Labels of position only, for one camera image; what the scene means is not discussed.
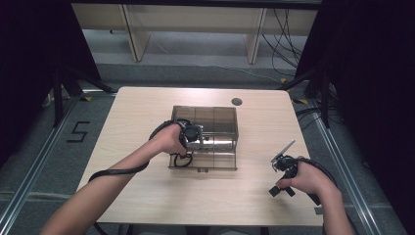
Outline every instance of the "transparent plastic box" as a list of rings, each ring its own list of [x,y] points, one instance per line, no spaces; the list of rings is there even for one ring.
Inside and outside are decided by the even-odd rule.
[[[208,172],[210,169],[237,170],[236,147],[238,143],[238,122],[235,108],[230,107],[189,107],[174,106],[173,119],[188,119],[203,127],[203,143],[188,143],[193,160],[186,167],[175,166],[170,157],[169,168],[195,169]],[[176,160],[176,165],[185,165],[188,159]]]

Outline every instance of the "handheld controller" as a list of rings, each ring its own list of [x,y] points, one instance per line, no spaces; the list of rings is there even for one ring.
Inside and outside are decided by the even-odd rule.
[[[171,124],[178,124],[180,125],[180,134],[179,134],[179,141],[183,148],[186,149],[186,155],[180,155],[178,153],[171,154],[174,156],[174,166],[176,167],[186,167],[192,163],[193,160],[193,152],[188,153],[188,143],[195,142],[199,140],[199,148],[201,149],[204,145],[204,127],[202,125],[194,124],[188,119],[180,118],[180,119],[171,119],[163,122],[159,127],[157,127],[153,133],[150,135],[149,139],[152,139],[159,131],[164,129],[165,127]],[[177,160],[189,159],[186,164],[179,165]]]
[[[284,153],[295,143],[295,140],[292,140],[290,144],[284,148],[278,155],[272,159],[272,168],[275,170],[275,172],[278,172],[278,170],[284,171],[283,177],[284,178],[294,178],[297,176],[297,173],[299,172],[299,159],[295,159],[291,156],[284,156]],[[286,191],[291,197],[296,195],[296,192],[291,187],[287,188],[279,188],[277,186],[272,187],[269,190],[269,193],[272,195],[272,197],[277,196],[281,191]],[[307,194],[308,197],[317,205],[320,205],[320,200],[318,199],[317,195],[315,194]]]

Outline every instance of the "black tape marking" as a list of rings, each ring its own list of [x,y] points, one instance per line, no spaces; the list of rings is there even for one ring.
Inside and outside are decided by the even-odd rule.
[[[76,125],[73,127],[72,134],[81,134],[82,138],[80,140],[67,140],[67,143],[82,143],[88,131],[77,131],[76,129],[80,124],[89,124],[90,122],[91,121],[89,120],[77,121]]]

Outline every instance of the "person's right hand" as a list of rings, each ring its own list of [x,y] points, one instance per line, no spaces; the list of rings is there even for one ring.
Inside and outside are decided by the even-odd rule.
[[[299,162],[299,170],[294,178],[281,179],[275,184],[279,188],[294,187],[307,194],[315,194],[319,198],[327,190],[338,190],[336,185],[320,169]]]
[[[186,155],[186,149],[183,148],[179,141],[180,130],[181,128],[178,124],[171,124],[157,133],[151,141],[159,142],[161,151],[167,154],[178,153],[184,156]]]

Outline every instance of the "metal frame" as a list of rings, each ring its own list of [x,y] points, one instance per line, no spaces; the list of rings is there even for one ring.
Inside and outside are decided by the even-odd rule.
[[[78,100],[79,100],[79,97],[74,97],[74,98],[69,99],[69,103],[67,104],[65,108],[64,115],[63,115],[61,122],[52,129],[45,144],[43,145],[42,149],[40,150],[39,154],[34,160],[32,166],[30,167],[29,171],[24,177],[24,180],[21,183],[21,186],[15,192],[8,207],[6,207],[3,214],[1,215],[0,234],[8,234],[8,232],[12,228],[12,225],[15,222],[16,218],[18,217],[29,192],[33,188],[34,184],[36,183],[37,178],[39,177],[43,167],[46,165],[46,162],[48,161],[50,154],[52,153],[55,145],[58,142],[59,136],[61,135],[63,129],[65,128],[67,124],[67,120],[70,115],[70,112],[76,106]]]
[[[318,108],[316,101],[313,99],[309,100],[309,104],[311,108]],[[339,174],[345,183],[351,201],[357,210],[357,214],[359,215],[367,234],[382,234],[382,231],[376,222],[372,210],[369,208],[366,199],[361,194],[360,189],[357,186],[357,183],[347,166],[345,158],[343,157],[342,152],[340,151],[336,140],[330,131],[330,128],[326,127],[325,123],[321,120],[321,118],[319,118],[318,114],[314,113],[313,115],[314,118],[317,118],[316,122],[320,133],[326,142],[333,161],[335,162],[336,168],[338,169]]]

